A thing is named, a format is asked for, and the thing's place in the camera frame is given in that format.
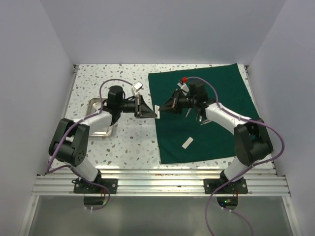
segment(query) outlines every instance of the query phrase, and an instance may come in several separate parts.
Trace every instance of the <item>white tag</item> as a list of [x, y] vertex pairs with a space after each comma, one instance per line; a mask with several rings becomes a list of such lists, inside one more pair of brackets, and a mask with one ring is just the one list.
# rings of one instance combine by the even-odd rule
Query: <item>white tag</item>
[[159, 119], [159, 106], [158, 105], [154, 105], [154, 112], [157, 115], [156, 119]]
[[181, 83], [178, 82], [177, 85], [181, 88], [181, 90], [183, 91], [184, 95], [186, 95], [189, 92], [189, 88], [188, 88], [188, 86], [185, 83], [181, 84]]
[[133, 96], [137, 95], [137, 92], [142, 88], [142, 83], [137, 82], [132, 86], [131, 92]]
[[186, 149], [186, 148], [192, 143], [192, 141], [193, 141], [193, 138], [192, 138], [192, 137], [189, 137], [189, 138], [186, 140], [186, 142], [184, 142], [184, 144], [182, 145], [182, 147], [183, 147], [184, 149]]

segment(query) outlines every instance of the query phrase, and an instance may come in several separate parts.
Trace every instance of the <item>metal extrusion frame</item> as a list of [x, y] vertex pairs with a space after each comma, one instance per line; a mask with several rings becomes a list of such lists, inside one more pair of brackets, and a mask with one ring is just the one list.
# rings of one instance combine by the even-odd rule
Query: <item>metal extrusion frame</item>
[[[115, 170], [101, 169], [102, 178], [118, 179], [115, 196], [206, 196], [203, 179], [219, 178], [221, 169], [215, 170]], [[74, 195], [76, 176], [69, 171], [38, 176], [32, 195]], [[285, 177], [278, 177], [275, 170], [251, 170], [245, 175], [248, 194], [243, 196], [290, 196]]]
[[25, 212], [24, 220], [20, 229], [19, 236], [28, 236], [38, 205], [39, 195], [31, 196], [28, 208]]
[[302, 236], [302, 232], [295, 214], [295, 210], [293, 208], [291, 197], [286, 196], [282, 197], [282, 199], [293, 235]]

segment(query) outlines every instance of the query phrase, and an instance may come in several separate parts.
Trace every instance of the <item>small white rectangle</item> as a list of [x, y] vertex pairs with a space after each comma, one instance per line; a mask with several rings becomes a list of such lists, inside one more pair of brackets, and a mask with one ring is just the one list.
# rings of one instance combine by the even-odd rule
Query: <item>small white rectangle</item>
[[189, 92], [189, 88], [186, 84], [183, 84], [183, 86], [181, 86], [181, 90], [185, 95]]
[[156, 119], [159, 119], [159, 106], [158, 105], [154, 105], [154, 112], [156, 113], [157, 117]]
[[142, 88], [142, 83], [137, 82], [137, 83], [135, 83], [135, 84], [133, 85], [133, 87], [134, 87], [137, 91], [139, 91], [139, 90]]
[[189, 137], [189, 138], [186, 140], [186, 142], [184, 142], [184, 144], [182, 145], [182, 147], [183, 147], [184, 149], [186, 149], [186, 148], [192, 143], [192, 141], [193, 141], [193, 138], [192, 138], [192, 137]]

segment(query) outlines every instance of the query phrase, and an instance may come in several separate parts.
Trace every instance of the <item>wire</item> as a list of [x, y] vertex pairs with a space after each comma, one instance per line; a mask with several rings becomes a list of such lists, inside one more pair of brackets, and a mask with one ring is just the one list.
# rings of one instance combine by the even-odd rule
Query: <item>wire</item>
[[[106, 195], [106, 191], [105, 191], [105, 189], [102, 189], [102, 191], [101, 191], [101, 193], [100, 193], [100, 197], [101, 198], [103, 198], [103, 194], [104, 194], [104, 199], [103, 199], [103, 203], [105, 203], [105, 200], [106, 200], [106, 197], [105, 197], [105, 195]], [[95, 205], [95, 204], [97, 204], [98, 202], [84, 202], [84, 205]]]
[[[207, 224], [207, 227], [208, 227], [209, 232], [211, 233], [211, 235], [215, 236], [214, 232], [212, 231], [212, 229], [211, 229], [211, 227], [210, 227], [210, 225], [209, 225], [209, 222], [208, 222], [208, 215], [207, 215], [209, 203], [210, 203], [210, 201], [211, 201], [213, 195], [214, 195], [215, 193], [217, 193], [220, 189], [224, 188], [225, 186], [227, 186], [228, 184], [230, 184], [231, 182], [233, 182], [234, 180], [236, 180], [237, 178], [239, 178], [239, 177], [241, 177], [242, 175], [244, 175], [246, 172], [248, 172], [249, 170], [251, 170], [253, 167], [258, 166], [258, 165], [261, 165], [261, 164], [263, 164], [263, 163], [267, 163], [267, 162], [270, 162], [270, 161], [274, 161], [274, 160], [276, 160], [277, 158], [279, 158], [279, 157], [283, 154], [283, 152], [284, 152], [285, 144], [284, 144], [284, 139], [283, 139], [283, 137], [281, 136], [281, 134], [280, 134], [277, 130], [275, 130], [274, 128], [272, 128], [271, 126], [269, 126], [269, 125], [267, 125], [267, 124], [265, 124], [265, 123], [263, 123], [263, 122], [256, 121], [256, 120], [240, 118], [240, 117], [234, 115], [233, 113], [229, 112], [228, 110], [226, 110], [224, 107], [221, 107], [221, 105], [220, 105], [220, 103], [219, 103], [219, 96], [218, 96], [218, 93], [217, 93], [216, 89], [215, 89], [208, 81], [206, 81], [206, 80], [204, 80], [204, 79], [202, 79], [202, 78], [200, 78], [200, 77], [196, 77], [196, 76], [188, 77], [187, 80], [189, 80], [189, 79], [199, 79], [199, 80], [203, 81], [204, 83], [206, 83], [206, 84], [213, 90], [213, 92], [214, 92], [214, 94], [215, 94], [215, 97], [216, 97], [217, 106], [218, 106], [220, 109], [222, 109], [222, 111], [224, 111], [224, 112], [227, 113], [228, 115], [230, 115], [230, 116], [232, 116], [232, 117], [234, 117], [234, 118], [240, 119], [240, 120], [242, 120], [242, 121], [246, 121], [246, 122], [250, 122], [250, 123], [254, 123], [254, 124], [258, 124], [258, 125], [265, 126], [266, 128], [272, 130], [272, 131], [279, 137], [279, 139], [280, 139], [280, 141], [281, 141], [281, 150], [280, 150], [280, 152], [279, 152], [277, 155], [275, 155], [274, 157], [270, 158], [269, 160], [260, 161], [260, 162], [258, 162], [258, 163], [253, 164], [252, 166], [247, 167], [244, 171], [242, 171], [242, 172], [239, 173], [237, 176], [235, 176], [234, 178], [230, 179], [228, 182], [224, 183], [223, 185], [221, 185], [220, 187], [218, 187], [216, 190], [214, 190], [214, 191], [212, 192], [212, 194], [210, 195], [210, 197], [209, 197], [209, 199], [208, 199], [208, 201], [207, 201], [207, 203], [206, 203], [206, 208], [205, 208], [205, 220], [206, 220], [206, 224]], [[234, 212], [234, 211], [232, 211], [232, 212], [233, 212], [234, 214], [240, 216], [241, 218], [243, 218], [243, 219], [247, 222], [247, 224], [248, 224], [248, 226], [250, 227], [250, 230], [251, 230], [251, 235], [253, 236], [253, 235], [254, 235], [254, 232], [253, 232], [253, 228], [252, 228], [252, 225], [250, 224], [249, 220], [248, 220], [247, 218], [243, 217], [241, 214], [239, 214], [239, 213], [237, 213], [237, 212]]]
[[105, 104], [105, 102], [107, 101], [107, 99], [104, 99], [104, 101], [103, 101], [103, 105]]
[[103, 99], [102, 99], [102, 88], [103, 88], [103, 85], [106, 84], [107, 82], [110, 82], [110, 81], [122, 81], [122, 82], [125, 82], [129, 85], [132, 86], [132, 83], [126, 81], [126, 80], [122, 80], [122, 79], [110, 79], [110, 80], [106, 80], [104, 81], [100, 87], [99, 87], [99, 99], [100, 99], [100, 110], [99, 110], [99, 114], [103, 111], [103, 107], [104, 107], [104, 104], [103, 104]]
[[101, 187], [101, 188], [103, 188], [104, 191], [106, 191], [107, 194], [108, 194], [107, 201], [105, 201], [105, 202], [103, 203], [103, 205], [98, 206], [98, 207], [90, 207], [90, 208], [87, 207], [87, 209], [89, 209], [89, 210], [100, 210], [100, 209], [104, 208], [104, 207], [108, 204], [108, 202], [109, 202], [109, 200], [110, 200], [110, 191], [109, 191], [109, 189], [106, 188], [104, 185], [101, 185], [101, 184], [98, 184], [98, 183], [94, 183], [94, 182], [91, 182], [91, 181], [89, 181], [89, 180], [83, 178], [83, 177], [80, 176], [74, 169], [71, 168], [71, 170], [72, 170], [72, 172], [73, 172], [76, 176], [78, 176], [79, 178], [83, 179], [86, 183], [91, 184], [91, 185], [94, 185], [94, 186], [97, 186], [97, 187]]
[[[53, 162], [54, 162], [54, 160], [55, 160], [55, 158], [56, 158], [56, 156], [57, 156], [57, 153], [59, 152], [59, 150], [60, 150], [62, 144], [64, 143], [66, 137], [67, 137], [68, 134], [71, 132], [71, 130], [72, 130], [74, 127], [76, 127], [77, 125], [79, 125], [81, 122], [85, 121], [86, 119], [95, 117], [95, 116], [99, 115], [99, 114], [103, 111], [104, 104], [103, 104], [103, 99], [102, 99], [102, 87], [103, 87], [103, 85], [104, 85], [105, 83], [110, 82], [110, 81], [121, 81], [121, 82], [125, 82], [125, 83], [127, 83], [127, 84], [129, 84], [129, 85], [132, 86], [132, 83], [130, 83], [130, 82], [126, 81], [126, 80], [122, 80], [122, 79], [109, 79], [109, 80], [104, 81], [104, 82], [101, 84], [101, 86], [99, 87], [99, 98], [100, 98], [100, 103], [101, 103], [101, 108], [100, 108], [100, 110], [99, 110], [99, 113], [93, 113], [93, 114], [90, 114], [90, 115], [88, 115], [88, 116], [86, 116], [86, 117], [83, 117], [82, 119], [78, 120], [78, 121], [75, 122], [72, 126], [70, 126], [70, 128], [67, 129], [67, 131], [64, 133], [64, 135], [63, 135], [63, 137], [61, 138], [60, 142], [58, 143], [58, 145], [57, 145], [57, 147], [56, 147], [56, 149], [55, 149], [55, 151], [54, 151], [52, 157], [50, 158], [50, 160], [49, 160], [49, 162], [48, 162], [48, 165], [47, 165], [47, 167], [46, 167], [46, 173], [47, 173], [47, 174], [51, 174], [52, 172], [55, 172], [55, 171], [57, 171], [57, 170], [60, 170], [61, 168], [68, 167], [68, 168], [70, 168], [70, 169], [72, 170], [72, 172], [73, 172], [75, 175], [77, 175], [78, 177], [81, 177], [78, 173], [76, 173], [76, 172], [72, 169], [72, 167], [71, 167], [70, 165], [59, 166], [59, 167], [57, 167], [57, 168], [55, 168], [55, 169], [52, 169], [52, 170], [51, 170], [50, 168], [51, 168], [51, 166], [52, 166], [52, 164], [53, 164]], [[98, 184], [98, 183], [93, 183], [93, 182], [88, 181], [87, 179], [85, 179], [85, 178], [83, 178], [83, 177], [81, 177], [81, 178], [82, 178], [86, 183], [89, 183], [89, 184], [94, 185], [94, 186], [97, 186], [97, 187], [101, 187], [101, 188], [103, 188], [103, 189], [108, 193], [108, 199], [107, 199], [107, 201], [106, 201], [102, 206], [100, 206], [100, 207], [95, 207], [95, 208], [92, 207], [92, 208], [90, 208], [90, 210], [99, 210], [99, 209], [102, 209], [104, 206], [106, 206], [106, 205], [108, 204], [108, 202], [109, 202], [109, 199], [110, 199], [110, 191], [109, 191], [109, 189], [106, 188], [104, 185], [101, 185], [101, 184]]]
[[[236, 188], [237, 189], [237, 188]], [[234, 191], [234, 193], [233, 193], [233, 196], [232, 196], [232, 198], [234, 198], [234, 196], [235, 196], [235, 193], [236, 193], [236, 189], [235, 189], [235, 191]]]
[[126, 98], [126, 100], [133, 100], [134, 99], [134, 96], [131, 96], [131, 97], [128, 97], [128, 98]]

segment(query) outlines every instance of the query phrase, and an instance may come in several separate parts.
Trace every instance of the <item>gray floor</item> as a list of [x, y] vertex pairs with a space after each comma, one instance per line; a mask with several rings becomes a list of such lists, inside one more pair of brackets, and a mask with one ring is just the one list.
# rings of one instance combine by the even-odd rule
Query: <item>gray floor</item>
[[[104, 209], [84, 212], [83, 197], [41, 197], [31, 236], [203, 236], [204, 197], [113, 197]], [[236, 210], [251, 222], [255, 236], [290, 236], [281, 197], [242, 197]], [[210, 204], [217, 236], [249, 236], [244, 220]]]

